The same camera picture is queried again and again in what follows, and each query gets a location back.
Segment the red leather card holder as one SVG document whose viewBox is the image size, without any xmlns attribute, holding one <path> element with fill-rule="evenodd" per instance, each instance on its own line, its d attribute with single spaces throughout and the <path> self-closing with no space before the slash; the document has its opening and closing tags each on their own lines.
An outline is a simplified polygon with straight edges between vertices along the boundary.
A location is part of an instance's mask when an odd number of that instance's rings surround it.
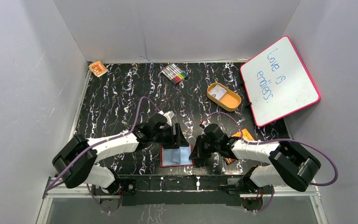
<svg viewBox="0 0 358 224">
<path fill-rule="evenodd" d="M 162 147 L 160 149 L 160 166 L 167 168 L 194 165 L 195 161 L 189 159 L 192 150 L 192 145 L 171 149 L 164 149 Z"/>
</svg>

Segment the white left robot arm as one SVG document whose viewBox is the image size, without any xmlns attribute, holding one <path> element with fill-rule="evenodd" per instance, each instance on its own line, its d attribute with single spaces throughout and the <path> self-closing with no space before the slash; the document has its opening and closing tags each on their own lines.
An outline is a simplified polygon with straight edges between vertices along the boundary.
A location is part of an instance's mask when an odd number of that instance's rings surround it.
<svg viewBox="0 0 358 224">
<path fill-rule="evenodd" d="M 123 182 L 114 170 L 98 166 L 100 160 L 141 151 L 158 143 L 163 166 L 191 165 L 192 146 L 185 139 L 180 124 L 172 123 L 173 116 L 172 111 L 158 113 L 129 131 L 102 138 L 87 139 L 77 134 L 53 158 L 52 164 L 67 188 L 85 183 L 101 187 L 109 194 L 117 193 Z"/>
</svg>

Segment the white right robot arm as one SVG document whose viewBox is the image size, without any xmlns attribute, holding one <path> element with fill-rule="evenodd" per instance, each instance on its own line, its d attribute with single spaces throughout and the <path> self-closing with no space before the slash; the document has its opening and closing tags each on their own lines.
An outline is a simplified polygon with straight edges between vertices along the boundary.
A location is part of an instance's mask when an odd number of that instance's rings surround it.
<svg viewBox="0 0 358 224">
<path fill-rule="evenodd" d="M 234 160 L 253 160 L 265 163 L 255 165 L 227 189 L 243 189 L 256 193 L 265 186 L 289 186 L 304 192 L 321 167 L 320 161 L 299 143 L 291 140 L 261 142 L 228 136 L 217 124 L 203 129 L 196 139 L 190 160 L 205 160 L 213 153 Z"/>
</svg>

